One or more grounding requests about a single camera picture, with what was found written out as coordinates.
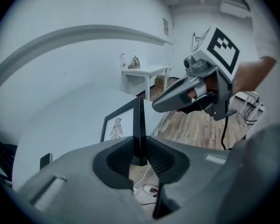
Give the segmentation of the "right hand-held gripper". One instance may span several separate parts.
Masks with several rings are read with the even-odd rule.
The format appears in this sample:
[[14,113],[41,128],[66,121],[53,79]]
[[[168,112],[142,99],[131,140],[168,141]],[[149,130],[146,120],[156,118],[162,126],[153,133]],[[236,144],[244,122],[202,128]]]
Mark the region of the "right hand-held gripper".
[[[201,37],[190,56],[183,61],[187,75],[169,86],[153,103],[156,112],[183,109],[184,113],[205,111],[214,120],[225,119],[234,114],[229,111],[232,95],[232,81],[238,69],[240,50],[231,40],[230,33],[224,33],[212,25]],[[217,79],[217,93],[204,94],[204,79]],[[190,98],[189,90],[196,91]]]

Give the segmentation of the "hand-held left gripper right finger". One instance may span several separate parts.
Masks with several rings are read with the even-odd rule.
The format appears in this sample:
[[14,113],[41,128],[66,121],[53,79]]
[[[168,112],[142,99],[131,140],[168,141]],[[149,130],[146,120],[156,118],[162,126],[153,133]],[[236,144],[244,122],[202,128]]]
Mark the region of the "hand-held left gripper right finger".
[[159,178],[159,194],[150,224],[226,224],[224,198],[230,172],[207,156],[227,159],[227,151],[210,150],[162,138],[146,138],[146,157]]

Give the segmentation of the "person's right hand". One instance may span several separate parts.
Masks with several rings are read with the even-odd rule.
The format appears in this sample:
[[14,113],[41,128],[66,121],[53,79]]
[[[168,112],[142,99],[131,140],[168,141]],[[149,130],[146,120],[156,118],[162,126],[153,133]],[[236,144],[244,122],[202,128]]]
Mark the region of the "person's right hand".
[[204,81],[201,81],[193,89],[187,91],[187,94],[191,99],[194,99],[207,92],[217,93],[217,79],[213,76],[205,78]]

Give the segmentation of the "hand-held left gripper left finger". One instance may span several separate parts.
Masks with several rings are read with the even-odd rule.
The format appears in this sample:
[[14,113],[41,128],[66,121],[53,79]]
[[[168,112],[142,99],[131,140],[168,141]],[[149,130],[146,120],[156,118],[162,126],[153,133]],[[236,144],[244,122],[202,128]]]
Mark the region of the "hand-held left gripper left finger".
[[38,221],[58,224],[150,224],[133,195],[133,137],[70,151],[18,190]]

